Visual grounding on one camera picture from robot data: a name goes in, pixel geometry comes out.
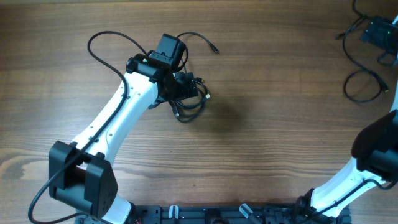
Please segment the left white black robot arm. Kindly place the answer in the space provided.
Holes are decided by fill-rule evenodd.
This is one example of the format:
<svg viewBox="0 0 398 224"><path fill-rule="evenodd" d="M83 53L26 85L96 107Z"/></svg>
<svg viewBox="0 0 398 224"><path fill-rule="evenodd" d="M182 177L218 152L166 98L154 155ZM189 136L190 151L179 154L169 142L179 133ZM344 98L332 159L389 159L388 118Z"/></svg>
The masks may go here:
<svg viewBox="0 0 398 224"><path fill-rule="evenodd" d="M174 115L183 101L205 89L185 64L188 49L179 37L164 34L155 50L130 58L121 84L94 121L70 143L57 141L49 151L50 196L73 207L77 223L139 223L133 203L118 195L113 172L116 155L130 130L148 109L168 103Z"/></svg>

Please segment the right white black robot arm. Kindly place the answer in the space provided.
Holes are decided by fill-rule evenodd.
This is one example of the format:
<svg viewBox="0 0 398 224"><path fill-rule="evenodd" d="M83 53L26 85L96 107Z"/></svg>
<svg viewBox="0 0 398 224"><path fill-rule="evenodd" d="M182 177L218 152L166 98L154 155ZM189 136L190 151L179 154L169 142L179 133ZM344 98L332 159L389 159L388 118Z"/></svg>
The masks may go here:
<svg viewBox="0 0 398 224"><path fill-rule="evenodd" d="M367 103L376 99L382 91L388 92L389 88L376 72L349 55L345 47L346 38L364 21L369 20L361 40L384 49L377 62L393 67L397 65L397 16L392 21L379 16L369 18L360 12L358 15L359 18L351 27L335 38L343 39L344 53L360 68L346 78L343 93L355 103ZM380 62L386 55L393 55L394 60L391 63ZM362 72L374 77L379 84L378 93L366 100L354 98L346 89L349 80ZM390 112L357 135L351 155L349 162L327 183L310 189L298 198L295 207L292 207L292 223L343 223L338 221L338 217L353 200L373 187L389 190L397 184L397 89Z"/></svg>

